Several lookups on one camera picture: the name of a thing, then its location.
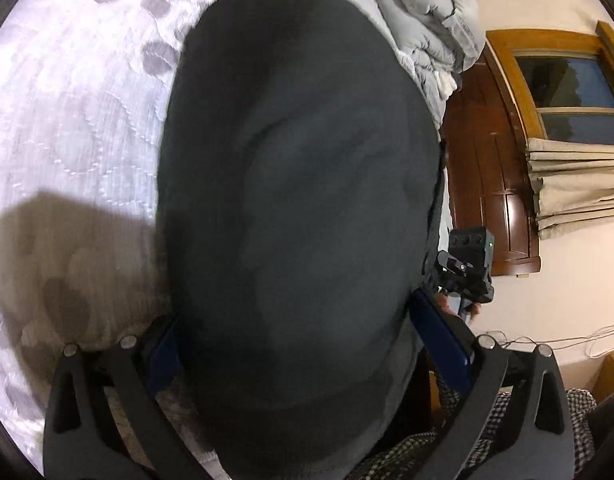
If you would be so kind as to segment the black pants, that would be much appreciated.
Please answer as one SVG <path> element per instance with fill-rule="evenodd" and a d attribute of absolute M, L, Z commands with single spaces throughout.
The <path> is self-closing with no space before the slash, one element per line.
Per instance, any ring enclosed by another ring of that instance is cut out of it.
<path fill-rule="evenodd" d="M 158 177 L 174 336 L 234 479 L 341 479 L 406 394 L 442 151 L 347 0 L 217 0 L 186 36 Z"/>

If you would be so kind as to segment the dark wooden headboard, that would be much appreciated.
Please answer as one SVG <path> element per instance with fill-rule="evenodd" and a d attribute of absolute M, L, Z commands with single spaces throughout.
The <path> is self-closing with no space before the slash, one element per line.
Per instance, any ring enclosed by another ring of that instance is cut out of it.
<path fill-rule="evenodd" d="M 453 225 L 484 226 L 492 233 L 494 276 L 539 272 L 524 130 L 490 47 L 448 99 L 440 134 L 447 148 Z"/>

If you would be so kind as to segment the beige curtain right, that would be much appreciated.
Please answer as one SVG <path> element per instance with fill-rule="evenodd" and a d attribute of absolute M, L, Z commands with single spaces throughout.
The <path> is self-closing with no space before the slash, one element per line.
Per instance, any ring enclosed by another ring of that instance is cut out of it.
<path fill-rule="evenodd" d="M 526 162 L 542 240 L 614 221 L 614 145 L 530 138 Z"/>

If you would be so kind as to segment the white cloth on duvet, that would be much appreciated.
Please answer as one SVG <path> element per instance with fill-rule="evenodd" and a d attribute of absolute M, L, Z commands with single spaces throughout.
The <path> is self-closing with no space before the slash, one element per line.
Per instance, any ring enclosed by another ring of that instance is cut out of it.
<path fill-rule="evenodd" d="M 440 98 L 443 101 L 447 101 L 452 96 L 452 93 L 458 90 L 459 85 L 453 76 L 445 70 L 435 70 L 434 76 Z"/>

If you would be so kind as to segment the wooden framed window right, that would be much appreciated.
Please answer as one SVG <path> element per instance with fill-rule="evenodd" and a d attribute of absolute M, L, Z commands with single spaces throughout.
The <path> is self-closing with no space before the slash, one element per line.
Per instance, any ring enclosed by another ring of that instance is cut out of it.
<path fill-rule="evenodd" d="M 614 146 L 614 29 L 487 32 L 525 139 Z"/>

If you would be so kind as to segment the folded grey duvet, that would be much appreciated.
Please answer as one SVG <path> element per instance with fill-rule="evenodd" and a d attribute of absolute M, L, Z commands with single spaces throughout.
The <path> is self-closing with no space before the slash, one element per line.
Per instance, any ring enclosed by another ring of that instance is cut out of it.
<path fill-rule="evenodd" d="M 460 88 L 462 74 L 480 58 L 486 36 L 477 1 L 375 1 L 399 62 L 418 85 L 435 124 L 440 126 L 448 100 L 438 94 L 434 71 L 450 73 Z"/>

